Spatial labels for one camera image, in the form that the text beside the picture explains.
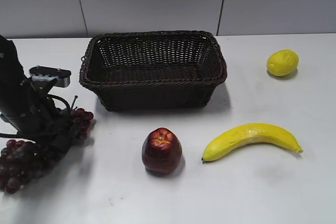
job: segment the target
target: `white table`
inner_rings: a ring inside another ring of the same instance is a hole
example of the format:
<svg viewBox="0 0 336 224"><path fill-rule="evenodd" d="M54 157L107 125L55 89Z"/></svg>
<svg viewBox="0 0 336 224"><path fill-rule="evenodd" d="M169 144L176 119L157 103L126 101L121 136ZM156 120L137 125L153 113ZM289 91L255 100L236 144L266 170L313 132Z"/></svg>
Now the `white table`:
<svg viewBox="0 0 336 224"><path fill-rule="evenodd" d="M217 39L228 79L208 106L150 113L107 112L78 83L89 39L14 40L26 73L35 65L70 69L70 86L51 93L68 101L79 95L77 105L93 111L97 123L91 144L73 148L52 174L0 194L0 223L336 223L336 34ZM286 48L300 56L298 73L270 77L267 58ZM249 122L288 129L302 158L252 145L202 164L213 138ZM185 157L184 169L166 178L148 174L141 161L142 143L158 127L179 137ZM15 131L1 123L0 132Z"/></svg>

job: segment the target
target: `basket rim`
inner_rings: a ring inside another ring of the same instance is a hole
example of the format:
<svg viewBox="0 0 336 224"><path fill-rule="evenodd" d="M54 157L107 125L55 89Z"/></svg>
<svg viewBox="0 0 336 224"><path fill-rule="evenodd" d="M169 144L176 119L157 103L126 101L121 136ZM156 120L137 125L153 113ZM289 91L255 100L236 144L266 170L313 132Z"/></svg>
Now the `basket rim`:
<svg viewBox="0 0 336 224"><path fill-rule="evenodd" d="M212 78L193 78L193 79L161 79L161 80L143 80L143 81L112 81L112 82L101 82L101 81L92 81L87 77L88 68L90 65L90 59L92 56L94 45L100 39L106 37L114 38L127 38L127 37L136 37L136 36L162 36L162 35L202 35L207 37L212 42L216 54L218 56L218 61L220 65L220 73L216 77ZM220 50L220 46L216 38L207 31L201 30L176 30L176 31L147 31L147 32L134 32L134 33L106 33L94 36L88 45L88 48L85 52L85 55L81 57L82 65L80 69L79 82L83 86L114 86L114 87L141 87L141 86L158 86L158 85L211 85L216 86L223 83L227 78L227 65L225 59Z"/></svg>

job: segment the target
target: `grape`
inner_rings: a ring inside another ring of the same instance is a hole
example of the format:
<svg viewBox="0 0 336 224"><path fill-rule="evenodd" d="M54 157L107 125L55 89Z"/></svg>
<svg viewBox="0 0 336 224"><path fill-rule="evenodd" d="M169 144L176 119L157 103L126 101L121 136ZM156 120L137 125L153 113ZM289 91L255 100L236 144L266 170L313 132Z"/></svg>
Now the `grape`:
<svg viewBox="0 0 336 224"><path fill-rule="evenodd" d="M89 121L84 121L84 122L82 122L81 126L89 128L90 127L90 122Z"/></svg>
<svg viewBox="0 0 336 224"><path fill-rule="evenodd" d="M21 168L19 165L10 165L8 169L8 174L10 176L17 176L21 172Z"/></svg>
<svg viewBox="0 0 336 224"><path fill-rule="evenodd" d="M29 169L29 164L28 163L26 163L26 164L20 164L20 165L21 165L21 170L23 172L25 172L25 171L27 171Z"/></svg>
<svg viewBox="0 0 336 224"><path fill-rule="evenodd" d="M19 188L10 188L9 186L6 186L5 192L7 194L14 194L19 190Z"/></svg>
<svg viewBox="0 0 336 224"><path fill-rule="evenodd" d="M25 172L22 172L20 175L20 180L22 185L27 185L31 181L31 178L33 177L34 172L27 170Z"/></svg>
<svg viewBox="0 0 336 224"><path fill-rule="evenodd" d="M78 113L78 111L77 111L77 110L73 110L73 111L71 112L71 117L72 117L72 118L77 118L77 117L79 117L79 113Z"/></svg>
<svg viewBox="0 0 336 224"><path fill-rule="evenodd" d="M26 152L35 152L35 144L32 142L25 142L21 148Z"/></svg>
<svg viewBox="0 0 336 224"><path fill-rule="evenodd" d="M79 132L79 134L86 134L88 132L88 130L89 130L88 127L86 127L85 125L81 125L78 132Z"/></svg>
<svg viewBox="0 0 336 224"><path fill-rule="evenodd" d="M16 140L15 139L11 139L11 140L7 141L6 146L7 146L7 148L14 148L15 144L16 144Z"/></svg>
<svg viewBox="0 0 336 224"><path fill-rule="evenodd" d="M83 113L81 113L80 118L83 121L90 121L90 120L93 119L93 114L92 114L92 112L83 112Z"/></svg>
<svg viewBox="0 0 336 224"><path fill-rule="evenodd" d="M75 118L73 120L74 123L80 124L82 122L82 120L80 118Z"/></svg>
<svg viewBox="0 0 336 224"><path fill-rule="evenodd" d="M6 161L8 163L14 162L14 154L13 153L8 154L7 157L6 157Z"/></svg>
<svg viewBox="0 0 336 224"><path fill-rule="evenodd" d="M3 148L1 150L1 157L6 157L9 153L11 153L11 149L9 149L9 148Z"/></svg>
<svg viewBox="0 0 336 224"><path fill-rule="evenodd" d="M0 176L6 176L8 174L8 165L0 164Z"/></svg>
<svg viewBox="0 0 336 224"><path fill-rule="evenodd" d="M12 177L8 180L7 186L10 188L19 188L20 187L20 180L17 177Z"/></svg>
<svg viewBox="0 0 336 224"><path fill-rule="evenodd" d="M18 149L15 150L15 152L24 152L25 150L23 149L23 147L19 147Z"/></svg>
<svg viewBox="0 0 336 224"><path fill-rule="evenodd" d="M14 153L14 161L20 162L20 163L26 163L30 160L32 156L29 153L26 153L24 151L19 151Z"/></svg>
<svg viewBox="0 0 336 224"><path fill-rule="evenodd" d="M15 147L16 148L22 147L24 143L25 143L25 141L23 141L23 140L17 141L16 144L15 144Z"/></svg>
<svg viewBox="0 0 336 224"><path fill-rule="evenodd" d="M88 111L88 114L89 114L89 121L91 121L93 119L93 113L91 111Z"/></svg>
<svg viewBox="0 0 336 224"><path fill-rule="evenodd" d="M78 114L82 114L82 113L85 112L85 109L83 109L83 108L78 108L76 111L78 112Z"/></svg>

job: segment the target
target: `apple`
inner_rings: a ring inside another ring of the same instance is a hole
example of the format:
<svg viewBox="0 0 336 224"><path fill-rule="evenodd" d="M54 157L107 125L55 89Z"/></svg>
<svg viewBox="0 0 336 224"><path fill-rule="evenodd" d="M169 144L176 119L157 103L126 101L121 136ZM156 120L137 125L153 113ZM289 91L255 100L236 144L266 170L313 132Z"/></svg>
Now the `apple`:
<svg viewBox="0 0 336 224"><path fill-rule="evenodd" d="M173 132L158 128L142 145L142 162L146 169L160 174L174 171L181 161L182 147Z"/></svg>

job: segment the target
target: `grape bunch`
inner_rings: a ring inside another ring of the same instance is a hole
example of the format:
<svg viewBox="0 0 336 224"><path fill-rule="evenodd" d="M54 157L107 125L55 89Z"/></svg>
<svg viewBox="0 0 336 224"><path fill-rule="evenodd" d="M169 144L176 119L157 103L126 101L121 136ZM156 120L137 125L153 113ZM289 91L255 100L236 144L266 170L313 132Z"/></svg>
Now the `grape bunch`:
<svg viewBox="0 0 336 224"><path fill-rule="evenodd" d="M88 136L90 122L93 119L93 113L85 111L83 108L79 108L71 112L71 118L73 123L79 124L79 130L73 144L81 144Z"/></svg>
<svg viewBox="0 0 336 224"><path fill-rule="evenodd" d="M79 124L79 130L73 145L82 143L88 134L93 113L82 108L71 113L73 123ZM62 160L64 153L47 145L30 141L8 140L1 150L0 189L14 194L33 179L41 178L52 171Z"/></svg>

